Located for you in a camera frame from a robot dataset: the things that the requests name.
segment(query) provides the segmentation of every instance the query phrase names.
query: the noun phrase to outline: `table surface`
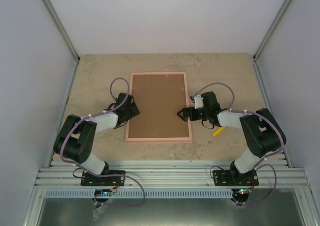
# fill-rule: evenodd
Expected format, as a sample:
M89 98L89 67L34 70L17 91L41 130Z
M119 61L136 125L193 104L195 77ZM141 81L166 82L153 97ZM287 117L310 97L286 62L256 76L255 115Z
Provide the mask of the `table surface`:
M134 54L84 55L81 57L64 117L85 116L101 112L113 102L109 86L115 77L130 79L131 72L186 72L189 94L211 82L223 82L233 88L234 109L257 110L263 99L248 54ZM126 92L124 82L114 84L114 94ZM223 86L212 86L221 107L232 100ZM236 159L247 148L243 132L226 128L217 137L215 129L191 123L193 142L132 143L125 142L125 127L97 133L93 152L103 160L166 160L166 159Z

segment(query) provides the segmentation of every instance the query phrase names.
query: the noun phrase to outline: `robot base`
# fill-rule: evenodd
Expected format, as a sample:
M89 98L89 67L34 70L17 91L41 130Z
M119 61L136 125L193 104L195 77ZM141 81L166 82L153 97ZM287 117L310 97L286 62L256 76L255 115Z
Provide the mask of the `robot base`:
M109 174L126 174L123 170L110 170ZM81 186L124 186L125 178L112 177L116 181L116 185L111 180L111 177L96 177L90 173L82 173Z

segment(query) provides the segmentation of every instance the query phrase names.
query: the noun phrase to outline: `wooden board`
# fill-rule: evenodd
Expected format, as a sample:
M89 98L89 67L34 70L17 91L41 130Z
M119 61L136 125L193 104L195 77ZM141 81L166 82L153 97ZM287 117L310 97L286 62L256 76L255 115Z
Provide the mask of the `wooden board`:
M140 115L127 124L127 142L192 141L191 122L177 116L189 106L185 72L132 73L130 93Z

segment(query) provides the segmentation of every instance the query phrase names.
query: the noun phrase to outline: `white panel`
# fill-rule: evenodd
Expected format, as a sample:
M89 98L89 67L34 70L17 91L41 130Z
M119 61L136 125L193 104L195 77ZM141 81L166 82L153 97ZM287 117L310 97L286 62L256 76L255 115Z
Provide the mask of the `white panel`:
M256 52L284 0L51 0L77 52Z
M259 62L294 166L320 208L320 0L294 0Z
M75 63L41 0L0 0L0 225L21 225Z

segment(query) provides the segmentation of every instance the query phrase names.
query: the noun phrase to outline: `yellow object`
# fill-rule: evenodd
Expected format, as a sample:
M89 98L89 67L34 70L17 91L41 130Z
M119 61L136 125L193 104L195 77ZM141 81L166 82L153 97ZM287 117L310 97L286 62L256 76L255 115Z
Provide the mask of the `yellow object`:
M215 131L215 132L212 134L212 136L213 136L213 137L218 136L218 134L221 133L225 128L226 128L226 127L221 127L221 128L219 128L217 131Z

